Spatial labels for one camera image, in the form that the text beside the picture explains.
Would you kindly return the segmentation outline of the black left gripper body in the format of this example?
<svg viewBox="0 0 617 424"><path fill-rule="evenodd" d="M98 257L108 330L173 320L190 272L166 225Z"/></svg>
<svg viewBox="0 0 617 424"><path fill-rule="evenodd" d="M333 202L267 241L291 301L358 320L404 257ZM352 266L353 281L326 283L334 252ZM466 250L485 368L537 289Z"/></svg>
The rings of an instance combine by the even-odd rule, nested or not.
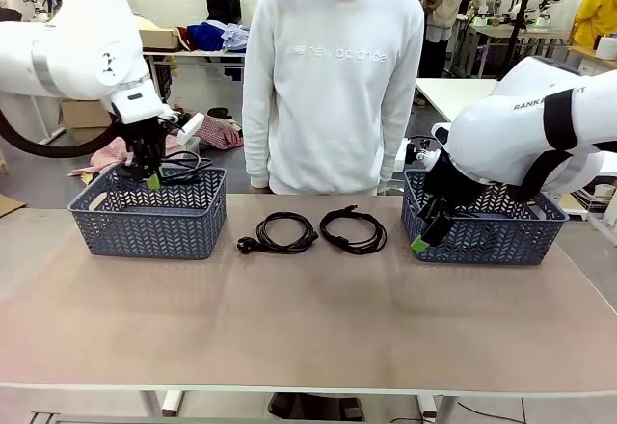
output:
<svg viewBox="0 0 617 424"><path fill-rule="evenodd" d="M134 160L161 160L165 154L168 125L158 117L133 123L116 123L117 134L124 139Z"/></svg>

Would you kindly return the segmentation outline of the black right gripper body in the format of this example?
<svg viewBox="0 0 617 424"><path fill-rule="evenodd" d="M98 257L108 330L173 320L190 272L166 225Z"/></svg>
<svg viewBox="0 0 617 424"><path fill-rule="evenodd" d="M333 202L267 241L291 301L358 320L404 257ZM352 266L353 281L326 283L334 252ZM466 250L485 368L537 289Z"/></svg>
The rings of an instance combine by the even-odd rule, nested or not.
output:
<svg viewBox="0 0 617 424"><path fill-rule="evenodd" d="M473 204L483 194L483 184L461 173L448 155L440 155L424 175L423 190L442 199L448 208Z"/></svg>

